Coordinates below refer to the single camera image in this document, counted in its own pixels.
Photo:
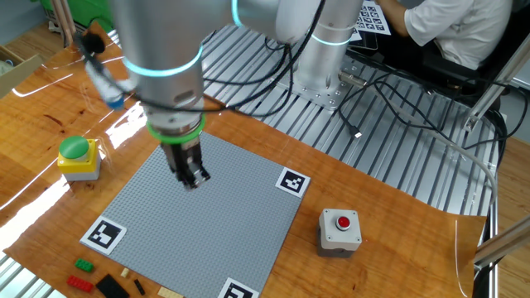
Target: black cable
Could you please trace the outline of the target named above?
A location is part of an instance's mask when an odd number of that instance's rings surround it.
[[[381,76],[379,76],[375,81],[378,81],[380,79],[383,79],[383,78],[386,78],[388,77],[392,72],[389,72],[387,74],[383,74]],[[369,87],[373,86],[373,83],[370,83],[370,84],[366,84],[365,86],[363,86],[363,88],[353,92],[349,97],[347,97],[346,99],[344,99],[340,104],[339,104],[339,107],[337,108],[338,110],[338,113],[339,113],[339,117],[342,119],[342,121],[344,122],[344,124],[348,127],[348,131],[349,131],[349,134],[351,137],[355,137],[357,138],[358,136],[358,133],[360,132],[360,130],[355,126],[353,125],[352,123],[349,122],[348,118],[344,115],[344,112],[342,111],[342,108],[346,105],[346,103],[348,103],[353,97],[355,97],[357,94],[360,94],[361,92],[365,91],[366,89],[368,89]]]
[[[438,132],[441,136],[443,136],[446,140],[450,141],[450,142],[453,142],[445,133],[443,133],[433,122],[431,122],[431,120],[429,120],[429,118],[418,108],[416,107],[414,104],[412,104],[411,102],[409,102],[407,99],[405,99],[405,97],[403,95],[401,95],[391,84],[387,83],[387,82],[374,82],[375,83],[375,89],[378,90],[378,92],[381,94],[381,96],[383,97],[383,99],[387,102],[387,105],[388,107],[390,108],[390,110],[392,111],[392,113],[394,115],[396,115],[397,117],[397,120],[399,120],[401,123],[407,123],[407,121],[403,120],[401,117],[398,116],[397,112],[393,109],[393,107],[390,105],[390,102],[388,101],[388,99],[386,99],[386,97],[384,96],[384,94],[381,92],[381,89],[377,86],[377,84],[382,84],[382,85],[385,85],[387,86],[387,88],[391,89],[404,103],[408,104],[410,107],[412,107],[412,109],[414,111],[416,111],[416,113],[418,115],[420,115],[424,120],[425,122],[427,122],[429,124],[429,126],[413,126],[411,124],[407,124],[408,126],[410,127],[416,127],[416,128],[423,128],[423,129],[428,129],[428,130],[432,130],[432,131],[435,131],[435,132]]]
[[[311,39],[311,36],[312,36],[313,32],[315,31],[316,26],[318,25],[318,21],[320,19],[320,15],[322,14],[322,11],[324,10],[325,1],[326,0],[320,0],[320,4],[319,4],[319,6],[318,6],[318,8],[316,10],[315,17],[313,19],[313,22],[311,23],[311,27],[310,27],[309,31],[307,32],[306,38],[301,43],[300,49],[296,52],[296,54],[293,56],[292,60],[289,61],[289,63],[282,70],[282,72],[267,87],[263,88],[262,90],[260,90],[256,94],[251,95],[250,97],[248,97],[248,98],[246,98],[246,99],[244,99],[244,100],[242,100],[242,101],[240,101],[238,103],[230,105],[229,107],[225,106],[225,107],[215,108],[215,109],[175,108],[175,107],[171,107],[171,106],[166,106],[165,104],[159,104],[159,103],[153,102],[150,99],[143,99],[140,96],[138,96],[137,94],[131,94],[127,90],[123,89],[121,86],[119,86],[116,83],[116,81],[113,78],[109,78],[104,73],[104,67],[101,64],[101,62],[99,60],[95,59],[95,57],[93,57],[91,55],[91,53],[89,53],[84,48],[84,46],[83,46],[83,44],[81,42],[81,40],[82,40],[82,36],[81,35],[78,35],[78,37],[76,38],[76,44],[78,45],[79,50],[81,51],[81,53],[85,56],[85,61],[88,61],[88,62],[92,63],[94,68],[95,68],[95,70],[100,75],[102,75],[105,78],[105,80],[107,80],[114,88],[118,88],[118,90],[121,90],[124,95],[130,95],[131,98],[138,100],[139,102],[147,105],[148,107],[158,108],[158,109],[161,109],[161,110],[164,110],[164,111],[169,111],[169,112],[183,112],[183,113],[218,113],[218,112],[222,112],[222,111],[225,111],[225,110],[236,110],[237,108],[242,107],[245,104],[250,103],[250,102],[252,102],[255,99],[258,99],[260,96],[264,95],[268,91],[273,90],[276,87],[277,83],[280,81],[280,79],[287,73],[287,71],[289,71],[294,66],[295,62],[298,60],[298,58],[300,57],[301,53],[306,48],[307,43]]]
[[[206,37],[206,39],[202,42],[202,44],[205,45],[205,44],[209,43],[212,40],[212,38],[214,38],[215,34],[217,34],[217,30],[214,30],[210,34],[210,36]]]
[[[279,46],[273,48],[268,44],[269,41],[270,41],[269,38],[265,36],[265,47],[271,51],[283,50],[285,48],[285,45],[283,44],[280,44]]]
[[[496,137],[496,138],[493,138],[493,139],[490,139],[490,140],[484,140],[484,141],[481,141],[481,142],[476,142],[475,144],[473,145],[470,145],[470,146],[467,146],[467,147],[464,147],[464,149],[468,150],[470,148],[473,148],[473,147],[477,147],[479,145],[482,145],[482,144],[486,144],[486,143],[489,143],[489,142],[498,142],[498,141],[505,141],[505,140],[508,140],[510,137],[512,137],[518,130],[519,128],[521,127],[521,125],[523,125],[523,121],[524,121],[524,118],[526,117],[527,115],[527,110],[528,110],[528,96],[519,88],[515,88],[513,86],[510,86],[510,85],[506,85],[506,84],[501,84],[501,83],[498,83],[498,82],[489,82],[488,83],[490,84],[496,84],[496,85],[499,85],[499,86],[502,86],[504,88],[509,88],[511,90],[515,90],[516,92],[519,92],[522,96],[523,96],[523,100],[524,100],[524,108],[523,108],[523,113],[521,115],[521,118],[519,119],[519,122],[517,123],[517,125],[515,126],[515,128],[509,133],[507,134],[506,136],[502,136],[502,137]]]
[[[309,31],[307,32],[306,38],[301,43],[300,49],[298,49],[296,54],[293,56],[292,60],[289,61],[289,63],[286,65],[286,67],[273,80],[273,82],[270,83],[267,87],[265,87],[261,91],[259,91],[258,93],[248,97],[247,99],[244,99],[244,100],[240,101],[239,103],[231,105],[230,106],[231,108],[242,107],[245,104],[252,102],[254,99],[259,98],[260,96],[264,95],[266,92],[268,92],[268,91],[274,89],[274,87],[276,87],[276,85],[280,82],[280,79],[282,79],[282,77],[287,73],[287,71],[289,71],[291,69],[291,67],[294,66],[295,62],[298,60],[298,58],[300,57],[301,53],[306,48],[307,43],[311,39],[311,36],[313,35],[313,32],[315,32],[316,26],[318,25],[318,21],[320,19],[320,15],[322,14],[322,11],[324,10],[324,5],[325,5],[325,0],[320,0],[320,4],[319,4],[319,7],[316,10],[316,14],[315,14],[315,18],[313,20],[313,23],[311,24],[311,27],[310,27]]]
[[[430,82],[426,82],[425,80],[423,79],[420,79],[420,78],[417,78],[415,75],[413,74],[410,74],[406,71],[403,71],[403,70],[393,70],[391,68],[389,68],[387,65],[384,65],[382,63],[379,63],[378,61],[376,60],[373,60],[361,53],[358,53],[358,52],[355,52],[355,51],[350,51],[348,53],[348,56],[356,59],[356,60],[362,60],[363,63],[365,63],[366,65],[375,65],[373,67],[375,68],[378,68],[380,70],[383,70],[383,71],[389,71],[390,73],[392,73],[393,75],[399,75],[401,77],[403,77],[404,79],[409,79],[409,80],[412,80],[412,81],[416,81],[417,83],[419,83],[426,92],[430,93],[430,91],[436,91],[437,93],[443,95],[443,96],[446,96],[447,98],[450,99],[450,105],[446,111],[446,115],[444,117],[444,122],[442,123],[441,127],[438,128],[438,129],[434,129],[435,131],[441,131],[444,127],[445,127],[445,121],[447,120],[448,116],[449,116],[449,112],[450,110],[452,109],[452,106],[454,105],[455,101],[462,101],[462,100],[466,100],[468,98],[476,98],[477,97],[477,94],[471,94],[471,95],[462,95],[461,94],[461,89],[458,89],[456,90],[455,94],[448,94],[445,90],[442,90],[440,88],[438,88],[436,85],[430,83]],[[475,144],[472,144],[472,145],[469,145],[467,147],[464,147],[464,149],[470,149],[470,148],[473,148],[473,147],[477,147],[479,145],[482,145],[482,144],[485,144],[485,143],[488,143],[488,142],[502,142],[502,143],[499,143],[499,160],[501,161],[502,160],[502,156],[504,154],[504,151],[506,149],[506,144],[505,144],[505,141],[510,138],[511,136],[513,136],[513,134],[515,134],[515,132],[517,132],[517,130],[521,127],[522,123],[523,123],[523,120],[524,118],[526,117],[526,113],[527,113],[527,110],[528,110],[528,96],[521,90],[521,89],[517,89],[513,86],[510,86],[510,85],[506,85],[506,84],[501,84],[499,82],[495,82],[495,81],[492,81],[492,80],[488,80],[488,79],[481,79],[481,78],[471,78],[471,79],[467,79],[463,84],[471,81],[471,80],[478,80],[478,81],[483,81],[487,84],[497,84],[497,85],[500,85],[500,86],[503,86],[504,88],[508,88],[508,89],[511,89],[511,90],[515,90],[516,92],[520,93],[524,100],[525,100],[525,107],[523,109],[523,114],[521,116],[521,118],[519,119],[519,122],[518,122],[518,125],[514,128],[514,130],[509,133],[509,134],[501,134],[502,131],[505,131],[505,122],[504,122],[504,119],[502,118],[502,115],[500,115],[499,113],[486,113],[485,114],[485,117],[487,117],[490,122],[495,126],[495,131],[496,131],[496,134],[499,135],[499,137],[496,137],[496,138],[493,138],[493,139],[490,139],[490,140],[485,140],[485,141],[482,141],[482,142],[477,142]],[[340,111],[340,116],[343,118],[343,120],[345,120],[345,117],[344,115],[342,114],[342,112]]]
[[[265,74],[265,76],[263,76],[262,78],[259,78],[259,79],[253,79],[251,81],[246,81],[246,82],[231,82],[231,81],[225,81],[225,80],[221,80],[221,79],[210,79],[210,78],[203,78],[203,80],[205,80],[207,82],[212,82],[212,83],[228,84],[228,85],[236,85],[236,86],[245,86],[245,85],[250,85],[250,84],[261,84],[264,81],[272,78],[278,71],[280,71],[280,69],[282,68],[283,63],[285,62],[286,58],[287,58],[287,49],[284,46],[282,58],[278,61],[278,63],[276,63],[276,66],[274,67],[274,69],[272,69],[267,74]]]
[[[289,51],[289,60],[292,60],[291,46],[286,45],[286,49]],[[245,113],[245,115],[251,116],[251,117],[266,118],[266,117],[272,116],[272,115],[274,115],[276,113],[279,113],[289,103],[289,99],[292,96],[292,87],[293,87],[293,85],[294,85],[294,67],[291,67],[289,69],[289,90],[287,91],[287,97],[285,98],[283,103],[278,108],[275,108],[274,110],[272,110],[271,112],[268,112],[268,113],[264,113],[264,114],[258,114],[258,113],[247,114],[247,113]]]

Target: black chair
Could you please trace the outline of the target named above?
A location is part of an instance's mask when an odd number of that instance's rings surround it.
[[[447,92],[461,89],[463,94],[472,94],[469,97],[471,102],[478,100],[489,87],[489,84],[473,79],[495,80],[499,72],[530,33],[529,19],[530,6],[519,12],[512,13],[501,41],[478,70],[468,69],[425,51],[423,53],[422,67],[427,74],[426,77],[431,83],[441,89],[445,89]]]

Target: white cable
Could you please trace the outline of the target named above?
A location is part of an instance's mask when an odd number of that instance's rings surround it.
[[[374,89],[375,92],[379,93],[380,96],[384,96],[384,94],[381,94],[377,88],[371,88],[371,89]],[[414,116],[412,116],[407,111],[405,111],[404,109],[402,109],[399,106],[397,106],[395,103],[391,102],[390,100],[388,100],[388,103],[393,107],[393,109],[397,113],[399,113],[402,116],[404,116],[405,118],[407,118],[412,124],[424,125],[424,123],[420,122],[420,120],[416,119]],[[498,187],[497,187],[497,180],[495,179],[495,176],[491,173],[491,171],[489,171],[488,167],[480,159],[478,159],[476,156],[474,156],[473,154],[467,152],[466,149],[456,145],[454,142],[446,140],[438,132],[432,131],[432,130],[429,130],[429,129],[423,129],[423,130],[425,130],[428,134],[433,136],[436,140],[438,140],[440,142],[443,142],[444,144],[449,146],[449,148],[452,148],[452,149],[458,151],[461,155],[471,159],[477,166],[480,167],[480,169],[482,169],[482,171],[484,171],[484,173],[486,174],[486,177],[488,177],[489,183],[491,184],[492,200],[491,200],[490,204],[492,204],[497,199]]]

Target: blue led ring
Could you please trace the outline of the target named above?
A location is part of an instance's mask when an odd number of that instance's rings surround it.
[[[140,67],[138,65],[133,64],[131,61],[129,61],[127,58],[123,57],[123,64],[125,67],[130,69],[132,72],[137,73],[139,75],[144,75],[148,77],[155,77],[155,78],[161,78],[161,77],[167,77],[172,75],[177,75],[185,70],[188,70],[191,66],[193,66],[197,61],[200,59],[200,56],[202,55],[202,46],[199,48],[199,52],[197,53],[197,56],[193,58],[192,61],[184,64],[183,66],[179,66],[174,69],[170,70],[150,70],[143,67]]]
[[[235,26],[243,26],[243,23],[239,19],[238,0],[232,0],[232,18],[234,19]]]
[[[315,35],[312,35],[311,37],[315,38],[316,41],[323,43],[327,46],[342,46],[342,45],[349,43],[349,41],[351,41],[351,38],[349,38],[347,41],[343,41],[343,42],[329,42],[329,41],[323,41],[320,38],[316,37]]]

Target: emergency stop button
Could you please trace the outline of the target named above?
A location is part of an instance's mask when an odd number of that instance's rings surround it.
[[[337,229],[341,231],[347,231],[349,228],[349,219],[345,216],[341,216],[337,218],[335,225],[337,226]]]

